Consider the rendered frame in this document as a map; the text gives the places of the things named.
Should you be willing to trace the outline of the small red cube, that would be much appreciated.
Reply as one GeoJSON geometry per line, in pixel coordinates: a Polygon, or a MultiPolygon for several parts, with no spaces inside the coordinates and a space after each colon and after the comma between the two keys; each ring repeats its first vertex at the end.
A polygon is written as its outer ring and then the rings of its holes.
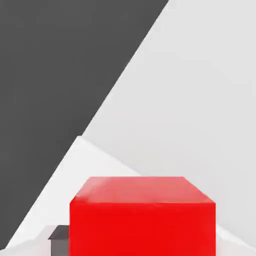
{"type": "Polygon", "coordinates": [[[69,204],[69,256],[216,256],[216,204],[184,177],[90,177],[69,204]]]}

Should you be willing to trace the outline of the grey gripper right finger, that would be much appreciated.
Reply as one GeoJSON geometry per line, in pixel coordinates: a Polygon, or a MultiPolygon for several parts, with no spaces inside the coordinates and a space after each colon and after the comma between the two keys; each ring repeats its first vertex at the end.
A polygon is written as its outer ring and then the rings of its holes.
{"type": "Polygon", "coordinates": [[[216,256],[256,256],[256,248],[216,224],[216,256]]]}

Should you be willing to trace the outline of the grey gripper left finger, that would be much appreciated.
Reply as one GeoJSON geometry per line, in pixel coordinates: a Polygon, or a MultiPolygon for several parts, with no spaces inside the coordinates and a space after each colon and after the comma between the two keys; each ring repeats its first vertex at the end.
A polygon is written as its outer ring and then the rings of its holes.
{"type": "Polygon", "coordinates": [[[48,225],[36,238],[0,250],[0,256],[69,256],[69,226],[48,225]]]}

